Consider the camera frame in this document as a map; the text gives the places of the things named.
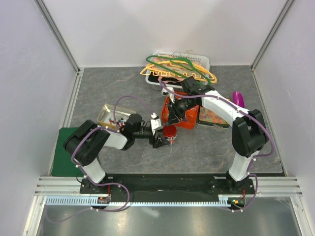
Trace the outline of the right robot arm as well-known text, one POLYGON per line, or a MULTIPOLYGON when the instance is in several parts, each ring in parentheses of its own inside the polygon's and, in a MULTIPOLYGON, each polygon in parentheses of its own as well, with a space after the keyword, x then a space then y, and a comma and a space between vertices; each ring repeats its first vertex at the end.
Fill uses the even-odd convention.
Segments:
POLYGON ((231 126, 235 156, 226 174, 225 187, 230 193, 238 193, 250 175, 249 169, 253 160, 259 157, 259 152, 271 138, 261 111, 250 111, 236 105, 212 86, 198 83, 194 77, 181 82, 184 95, 174 92, 163 81, 159 84, 169 93, 171 99, 167 105, 168 125, 180 123, 184 120, 186 111, 200 106, 214 112, 231 126))

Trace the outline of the gold tin of gummies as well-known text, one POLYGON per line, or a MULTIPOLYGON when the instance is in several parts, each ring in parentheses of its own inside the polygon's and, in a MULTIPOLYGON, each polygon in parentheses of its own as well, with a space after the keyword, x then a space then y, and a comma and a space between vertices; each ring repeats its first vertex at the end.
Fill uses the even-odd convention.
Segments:
POLYGON ((229 128, 230 125, 213 111, 199 107, 197 124, 209 127, 229 128))

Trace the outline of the orange tray of lollipops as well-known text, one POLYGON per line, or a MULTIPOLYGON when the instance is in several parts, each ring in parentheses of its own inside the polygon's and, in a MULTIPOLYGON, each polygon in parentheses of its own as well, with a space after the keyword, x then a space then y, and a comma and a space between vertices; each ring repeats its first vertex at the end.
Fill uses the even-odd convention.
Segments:
MULTIPOLYGON (((181 99, 183 96, 186 95, 185 93, 177 93, 175 95, 176 98, 181 99)), ((161 112, 161 119, 164 124, 167 125, 167 119, 169 116, 169 111, 167 106, 172 105, 172 102, 170 101, 170 98, 167 97, 166 101, 164 103, 164 107, 161 112)), ((199 111, 199 105, 191 108, 190 110, 186 111, 185 117, 182 118, 182 121, 180 123, 174 124, 175 126, 186 128, 186 129, 193 129, 197 120, 197 113, 199 111)))

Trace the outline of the purple plastic scoop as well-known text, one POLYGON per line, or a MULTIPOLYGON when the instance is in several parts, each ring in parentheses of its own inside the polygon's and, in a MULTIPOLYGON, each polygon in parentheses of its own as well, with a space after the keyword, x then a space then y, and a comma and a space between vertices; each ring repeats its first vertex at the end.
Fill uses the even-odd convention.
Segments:
POLYGON ((239 91, 235 91, 232 94, 232 102, 242 108, 245 108, 245 102, 243 95, 239 91))

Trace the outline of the red jar lid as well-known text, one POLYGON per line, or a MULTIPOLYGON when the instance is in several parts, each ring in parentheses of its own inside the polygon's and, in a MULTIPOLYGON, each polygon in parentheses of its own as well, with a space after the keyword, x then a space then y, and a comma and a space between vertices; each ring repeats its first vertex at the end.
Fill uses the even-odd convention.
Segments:
POLYGON ((163 128, 163 134, 167 138, 176 137, 177 135, 177 128, 174 125, 167 125, 163 128))

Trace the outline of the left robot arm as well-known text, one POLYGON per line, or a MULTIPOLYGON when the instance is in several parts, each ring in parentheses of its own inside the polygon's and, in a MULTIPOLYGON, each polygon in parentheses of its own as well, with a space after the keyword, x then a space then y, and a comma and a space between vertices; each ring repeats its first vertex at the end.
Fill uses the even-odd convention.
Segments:
POLYGON ((170 144, 156 114, 152 115, 148 124, 139 114, 131 114, 117 130, 87 120, 65 140, 63 148, 70 155, 75 167, 89 180, 91 188, 96 193, 104 193, 108 188, 108 181, 106 172, 97 159, 100 151, 103 147, 125 151, 134 145, 136 139, 147 139, 152 148, 170 144))

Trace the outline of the gold tin of candies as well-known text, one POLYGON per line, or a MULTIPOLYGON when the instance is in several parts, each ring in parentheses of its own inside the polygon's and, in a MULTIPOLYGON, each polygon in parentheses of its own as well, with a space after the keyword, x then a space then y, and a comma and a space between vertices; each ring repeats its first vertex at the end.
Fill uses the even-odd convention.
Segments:
POLYGON ((118 125, 119 127, 123 126, 129 116, 135 113, 136 111, 118 106, 116 107, 114 112, 114 105, 105 104, 102 107, 96 120, 101 126, 108 126, 111 129, 117 130, 116 125, 118 125))

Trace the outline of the clear glass jar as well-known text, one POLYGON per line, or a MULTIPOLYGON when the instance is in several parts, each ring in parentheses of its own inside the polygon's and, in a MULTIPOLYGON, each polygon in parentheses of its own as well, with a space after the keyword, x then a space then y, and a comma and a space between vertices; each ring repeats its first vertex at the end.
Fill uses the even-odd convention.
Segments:
POLYGON ((173 147, 176 144, 176 136, 167 137, 167 139, 169 141, 169 152, 172 153, 173 147))

